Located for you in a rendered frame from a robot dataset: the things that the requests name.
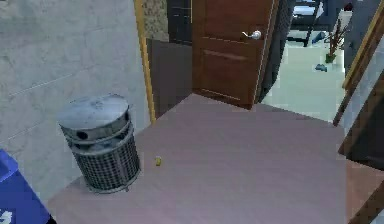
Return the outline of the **brown wooden room door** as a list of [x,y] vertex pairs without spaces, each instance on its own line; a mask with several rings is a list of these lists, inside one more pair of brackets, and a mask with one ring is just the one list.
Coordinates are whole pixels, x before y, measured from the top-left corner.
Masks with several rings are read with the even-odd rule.
[[[244,109],[258,97],[280,0],[192,1],[192,91]],[[259,30],[259,40],[242,32]]]

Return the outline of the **grey metal mesh bin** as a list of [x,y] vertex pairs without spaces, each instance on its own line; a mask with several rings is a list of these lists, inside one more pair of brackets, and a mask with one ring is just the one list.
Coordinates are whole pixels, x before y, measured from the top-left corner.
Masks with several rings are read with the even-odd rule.
[[118,94],[76,99],[57,115],[86,186],[108,194],[128,188],[141,167],[130,105]]

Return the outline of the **black table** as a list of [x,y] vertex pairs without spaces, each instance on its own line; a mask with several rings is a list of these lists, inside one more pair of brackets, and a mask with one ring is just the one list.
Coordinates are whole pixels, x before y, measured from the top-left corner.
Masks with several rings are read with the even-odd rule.
[[324,0],[295,0],[291,29],[305,31],[306,36],[289,36],[287,40],[302,43],[304,47],[307,47],[314,26],[323,12]]

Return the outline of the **red house plant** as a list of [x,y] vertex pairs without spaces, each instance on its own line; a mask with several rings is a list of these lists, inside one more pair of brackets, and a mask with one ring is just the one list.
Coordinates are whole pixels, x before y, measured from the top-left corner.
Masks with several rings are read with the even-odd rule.
[[346,32],[347,26],[342,24],[341,19],[338,19],[336,22],[336,30],[331,32],[328,36],[329,52],[325,56],[326,63],[332,63],[336,58],[336,50],[340,48]]

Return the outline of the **blue box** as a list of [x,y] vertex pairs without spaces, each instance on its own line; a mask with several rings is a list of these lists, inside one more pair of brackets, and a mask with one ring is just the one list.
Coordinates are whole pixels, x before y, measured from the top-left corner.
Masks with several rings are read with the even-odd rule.
[[0,224],[47,224],[49,219],[17,162],[0,149]]

